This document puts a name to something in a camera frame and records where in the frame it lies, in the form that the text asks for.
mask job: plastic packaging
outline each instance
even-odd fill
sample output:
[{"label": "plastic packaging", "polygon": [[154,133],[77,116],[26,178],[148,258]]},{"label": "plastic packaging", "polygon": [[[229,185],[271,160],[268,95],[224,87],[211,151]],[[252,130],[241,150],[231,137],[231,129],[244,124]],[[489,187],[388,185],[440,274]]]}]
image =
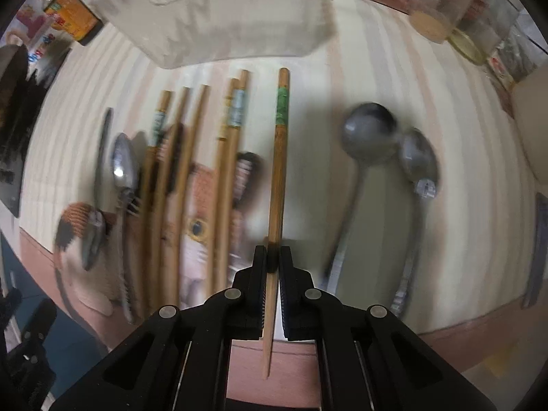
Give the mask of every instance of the plastic packaging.
[{"label": "plastic packaging", "polygon": [[325,0],[93,0],[162,68],[302,56],[328,36]]},{"label": "plastic packaging", "polygon": [[515,24],[510,29],[509,35],[491,54],[487,63],[503,86],[511,90],[517,82],[536,70],[539,63],[544,62],[544,60],[532,59],[539,54],[542,54],[546,60],[546,53],[532,43]]},{"label": "plastic packaging", "polygon": [[443,43],[472,0],[417,0],[409,22],[428,40]]}]

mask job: table surface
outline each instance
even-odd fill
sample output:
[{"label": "table surface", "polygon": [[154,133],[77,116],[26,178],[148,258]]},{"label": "table surface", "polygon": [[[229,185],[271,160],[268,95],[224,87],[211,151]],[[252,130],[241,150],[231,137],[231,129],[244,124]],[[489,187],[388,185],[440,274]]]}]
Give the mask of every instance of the table surface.
[{"label": "table surface", "polygon": [[[440,163],[440,191],[428,212],[407,325],[429,332],[518,298],[529,274],[539,187],[516,126],[487,77],[447,42],[438,45],[417,34],[402,13],[365,0],[331,1],[336,33],[306,57],[163,70],[112,25],[89,46],[75,45],[31,139],[20,221],[10,222],[1,212],[0,227],[8,240],[13,234],[18,246],[14,230],[19,225],[53,251],[61,212],[71,202],[92,200],[106,107],[114,108],[109,155],[119,132],[148,134],[161,90],[176,91],[178,99],[183,86],[210,85],[196,161],[213,167],[227,82],[245,68],[251,71],[251,84],[240,149],[258,154],[264,165],[257,199],[245,217],[246,240],[262,242],[269,214],[277,74],[287,67],[291,95],[284,240],[297,264],[315,276],[320,273],[354,171],[338,141],[340,122],[347,109],[375,101],[390,109],[402,128],[423,131]],[[103,181],[100,206],[114,211],[108,165]],[[338,295],[343,302],[390,304],[407,245],[410,196],[395,160],[369,171],[341,275]],[[276,336],[281,337],[280,329]]]}]

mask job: gray spoon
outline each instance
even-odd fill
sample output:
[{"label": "gray spoon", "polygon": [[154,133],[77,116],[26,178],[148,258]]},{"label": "gray spoon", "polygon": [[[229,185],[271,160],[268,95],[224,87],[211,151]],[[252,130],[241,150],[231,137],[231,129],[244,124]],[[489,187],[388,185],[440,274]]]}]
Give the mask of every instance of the gray spoon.
[{"label": "gray spoon", "polygon": [[118,268],[120,276],[120,285],[122,291],[122,308],[125,319],[129,323],[135,321],[135,315],[132,308],[132,283],[131,272],[126,258],[126,216],[128,205],[135,197],[135,190],[138,183],[138,165],[133,151],[132,144],[124,133],[120,133],[114,143],[112,151],[112,174],[114,176],[114,185],[118,189],[120,205],[118,209],[116,227],[119,231],[118,236]]},{"label": "gray spoon", "polygon": [[85,270],[90,270],[97,261],[101,246],[105,240],[105,217],[98,210],[99,193],[101,190],[102,163],[105,154],[106,138],[109,135],[110,124],[112,120],[112,108],[107,108],[101,138],[99,141],[99,150],[97,152],[97,163],[95,164],[95,180],[93,182],[93,208],[89,212],[88,222],[84,229],[82,238],[82,266]]},{"label": "gray spoon", "polygon": [[335,295],[367,169],[394,155],[398,125],[393,115],[378,103],[364,103],[352,110],[342,125],[342,148],[356,162],[356,181],[350,194],[335,245],[324,270],[322,288]]},{"label": "gray spoon", "polygon": [[409,304],[413,274],[423,239],[426,209],[430,200],[436,197],[439,184],[438,162],[434,150],[428,139],[416,128],[412,128],[402,137],[399,147],[399,163],[407,179],[413,184],[415,196],[413,196],[411,236],[409,237],[402,278],[399,281],[392,306],[390,306],[390,311],[396,317],[401,317]]}]

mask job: floor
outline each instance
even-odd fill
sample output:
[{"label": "floor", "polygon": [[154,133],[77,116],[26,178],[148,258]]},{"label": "floor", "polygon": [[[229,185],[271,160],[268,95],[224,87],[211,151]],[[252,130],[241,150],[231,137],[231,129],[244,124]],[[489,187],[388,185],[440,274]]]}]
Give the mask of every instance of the floor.
[{"label": "floor", "polygon": [[548,323],[538,323],[496,358],[465,371],[464,377],[489,397],[498,411],[513,410],[548,359],[547,335]]},{"label": "floor", "polygon": [[[23,294],[23,301],[15,313],[18,326],[22,328],[46,295],[15,257],[4,236],[0,239],[5,273],[2,278],[8,289],[15,283]],[[57,375],[51,388],[54,397],[64,393],[106,354],[102,345],[59,308],[44,347],[50,367]]]}]

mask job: green band on chopstick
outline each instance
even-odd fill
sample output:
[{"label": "green band on chopstick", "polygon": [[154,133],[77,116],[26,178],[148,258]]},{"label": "green band on chopstick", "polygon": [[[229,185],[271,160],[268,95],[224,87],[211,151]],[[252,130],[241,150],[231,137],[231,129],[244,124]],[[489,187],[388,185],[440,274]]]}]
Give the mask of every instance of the green band on chopstick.
[{"label": "green band on chopstick", "polygon": [[287,125],[289,119],[289,90],[285,86],[278,88],[276,105],[276,125]]}]

